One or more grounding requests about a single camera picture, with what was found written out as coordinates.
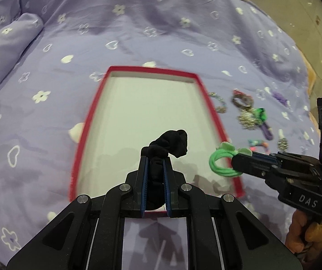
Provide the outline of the person's right hand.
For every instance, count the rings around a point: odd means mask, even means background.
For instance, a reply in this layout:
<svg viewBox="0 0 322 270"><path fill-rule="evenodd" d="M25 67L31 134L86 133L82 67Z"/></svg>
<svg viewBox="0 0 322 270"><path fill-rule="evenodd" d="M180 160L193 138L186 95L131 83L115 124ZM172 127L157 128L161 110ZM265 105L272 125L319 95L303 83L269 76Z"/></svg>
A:
<svg viewBox="0 0 322 270"><path fill-rule="evenodd" d="M294 254L305 252L308 260L316 259L322 252L322 223L313 222L304 212L296 210L285 245Z"/></svg>

